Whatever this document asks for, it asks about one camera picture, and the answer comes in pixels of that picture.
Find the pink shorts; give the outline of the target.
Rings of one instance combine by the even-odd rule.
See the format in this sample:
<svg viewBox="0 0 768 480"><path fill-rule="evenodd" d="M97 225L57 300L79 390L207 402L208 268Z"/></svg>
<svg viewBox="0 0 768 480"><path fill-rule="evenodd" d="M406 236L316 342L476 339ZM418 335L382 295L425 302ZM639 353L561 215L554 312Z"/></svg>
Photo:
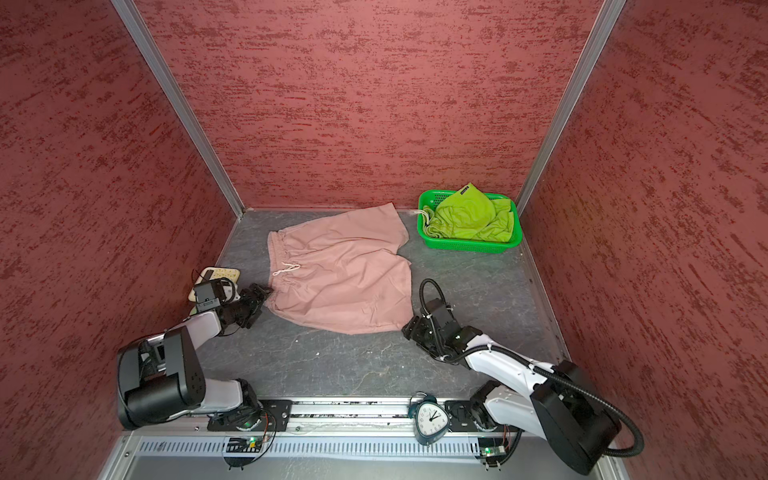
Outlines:
<svg viewBox="0 0 768 480"><path fill-rule="evenodd" d="M397 331L412 318L408 231L391 203L273 231L266 305L308 328L348 335Z"/></svg>

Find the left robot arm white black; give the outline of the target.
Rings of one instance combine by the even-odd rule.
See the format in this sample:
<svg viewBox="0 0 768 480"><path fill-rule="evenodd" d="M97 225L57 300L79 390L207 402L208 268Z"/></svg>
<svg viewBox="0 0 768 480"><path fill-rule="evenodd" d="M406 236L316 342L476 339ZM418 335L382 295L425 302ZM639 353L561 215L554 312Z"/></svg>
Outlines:
<svg viewBox="0 0 768 480"><path fill-rule="evenodd" d="M201 280L192 288L192 314L174 327L129 342L117 354L117 416L123 428L208 419L210 431L267 429L270 414L243 379L205 376L197 350L228 333L247 330L272 289L240 289L230 278Z"/></svg>

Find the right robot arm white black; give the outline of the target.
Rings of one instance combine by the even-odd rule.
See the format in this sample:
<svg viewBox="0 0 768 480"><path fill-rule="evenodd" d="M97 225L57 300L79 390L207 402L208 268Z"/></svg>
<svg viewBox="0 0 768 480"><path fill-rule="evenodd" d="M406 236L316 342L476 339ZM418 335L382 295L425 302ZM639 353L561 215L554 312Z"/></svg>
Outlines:
<svg viewBox="0 0 768 480"><path fill-rule="evenodd" d="M618 414L597 400L591 381L575 364L552 365L508 349L481 330L460 325L439 299L402 333L432 359L488 376L469 399L448 402L446 413L451 426L506 430L499 453L492 447L483 452L492 466L501 465L530 433L544 439L571 470L587 475L621 431Z"/></svg>

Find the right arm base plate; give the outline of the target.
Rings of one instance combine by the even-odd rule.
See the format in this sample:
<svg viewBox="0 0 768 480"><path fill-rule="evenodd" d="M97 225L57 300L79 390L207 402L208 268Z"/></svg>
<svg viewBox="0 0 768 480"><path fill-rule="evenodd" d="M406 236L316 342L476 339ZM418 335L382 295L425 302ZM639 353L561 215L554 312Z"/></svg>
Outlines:
<svg viewBox="0 0 768 480"><path fill-rule="evenodd" d="M479 401L447 400L444 407L451 432L495 432L499 428Z"/></svg>

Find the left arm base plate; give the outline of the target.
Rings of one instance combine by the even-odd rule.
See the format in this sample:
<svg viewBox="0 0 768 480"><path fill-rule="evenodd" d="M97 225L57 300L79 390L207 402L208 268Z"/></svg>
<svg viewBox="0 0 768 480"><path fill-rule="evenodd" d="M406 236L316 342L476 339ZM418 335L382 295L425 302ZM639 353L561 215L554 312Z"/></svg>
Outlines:
<svg viewBox="0 0 768 480"><path fill-rule="evenodd" d="M209 418L211 432L285 432L293 402L286 399L262 399L256 406L242 405Z"/></svg>

